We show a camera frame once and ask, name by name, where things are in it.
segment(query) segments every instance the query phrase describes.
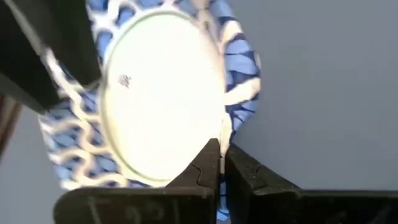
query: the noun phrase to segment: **gray background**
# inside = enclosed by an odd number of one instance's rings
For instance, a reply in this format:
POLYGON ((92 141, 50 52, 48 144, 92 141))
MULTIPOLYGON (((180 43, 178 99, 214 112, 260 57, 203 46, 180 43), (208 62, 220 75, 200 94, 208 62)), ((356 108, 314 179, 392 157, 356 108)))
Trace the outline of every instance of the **gray background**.
MULTIPOLYGON (((306 189, 398 189, 398 1, 230 0, 262 60, 236 143, 306 189)), ((0 223, 51 223, 58 188, 25 109, 0 163, 0 223)))

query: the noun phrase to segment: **ceramic plate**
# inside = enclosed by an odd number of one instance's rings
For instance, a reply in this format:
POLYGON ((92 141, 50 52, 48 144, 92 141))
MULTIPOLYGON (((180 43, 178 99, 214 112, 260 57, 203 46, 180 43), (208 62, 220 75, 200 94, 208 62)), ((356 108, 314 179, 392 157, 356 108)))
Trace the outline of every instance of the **ceramic plate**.
POLYGON ((45 55, 62 102, 40 125, 61 186, 165 186, 213 137, 224 155, 260 89, 227 0, 86 2, 101 85, 82 88, 45 55))

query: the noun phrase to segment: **small mark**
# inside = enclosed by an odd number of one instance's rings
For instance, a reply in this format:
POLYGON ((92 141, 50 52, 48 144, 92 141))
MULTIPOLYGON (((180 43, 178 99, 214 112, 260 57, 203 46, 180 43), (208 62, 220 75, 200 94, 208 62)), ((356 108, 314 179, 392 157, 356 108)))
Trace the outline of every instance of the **small mark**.
POLYGON ((127 75, 121 75, 121 76, 119 77, 119 83, 120 83, 120 85, 122 85, 122 86, 124 86, 124 87, 126 87, 126 88, 129 88, 129 87, 130 87, 130 80, 131 80, 131 77, 129 77, 129 76, 127 76, 127 75))

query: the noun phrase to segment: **plate center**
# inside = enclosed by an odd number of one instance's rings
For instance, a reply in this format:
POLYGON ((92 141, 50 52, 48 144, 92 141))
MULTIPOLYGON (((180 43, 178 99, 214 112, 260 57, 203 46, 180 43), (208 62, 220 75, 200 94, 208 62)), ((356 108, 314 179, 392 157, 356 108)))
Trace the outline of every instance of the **plate center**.
POLYGON ((220 132, 222 59, 179 14, 146 16, 115 41, 101 106, 108 136, 134 172, 172 180, 220 132))

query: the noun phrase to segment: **black clamp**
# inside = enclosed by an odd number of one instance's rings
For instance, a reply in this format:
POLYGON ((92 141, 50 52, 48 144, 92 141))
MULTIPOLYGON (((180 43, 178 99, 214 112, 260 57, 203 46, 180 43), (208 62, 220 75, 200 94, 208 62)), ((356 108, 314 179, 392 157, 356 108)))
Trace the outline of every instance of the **black clamp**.
POLYGON ((211 139, 193 162, 162 189, 82 188, 56 203, 56 224, 216 223, 220 145, 211 139))
POLYGON ((236 146, 225 166, 231 224, 398 223, 398 192, 302 190, 236 146))

